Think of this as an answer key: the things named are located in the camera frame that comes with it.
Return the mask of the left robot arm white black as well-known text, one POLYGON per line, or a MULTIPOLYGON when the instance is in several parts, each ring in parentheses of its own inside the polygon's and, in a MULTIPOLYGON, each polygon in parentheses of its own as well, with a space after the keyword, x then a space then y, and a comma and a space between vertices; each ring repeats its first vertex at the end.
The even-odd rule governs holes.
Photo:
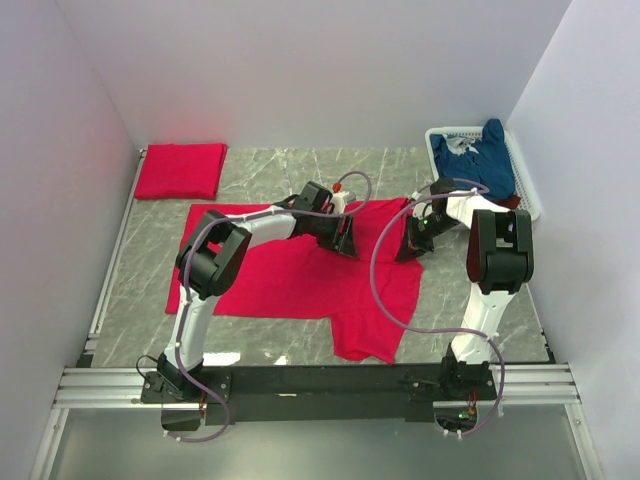
POLYGON ((236 281, 248 251, 276 240, 309 235, 319 247, 355 258, 356 195, 309 181, 301 193, 262 210, 237 215, 207 211, 177 255, 180 285, 176 322, 156 371, 176 401, 198 395, 204 339, 218 301, 236 281))

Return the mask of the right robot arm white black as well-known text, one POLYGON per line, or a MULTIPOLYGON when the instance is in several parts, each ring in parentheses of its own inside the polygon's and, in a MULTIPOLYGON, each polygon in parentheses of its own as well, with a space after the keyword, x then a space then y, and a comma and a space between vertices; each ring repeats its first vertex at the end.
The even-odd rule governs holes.
POLYGON ((481 194, 460 189, 451 178, 425 188, 430 199, 405 216, 397 262, 434 250, 434 239, 457 225, 469 229, 466 272, 471 289, 461 331, 442 359, 439 387, 460 399, 491 382, 493 339, 508 304, 534 272, 532 220, 525 210, 508 209, 481 194))

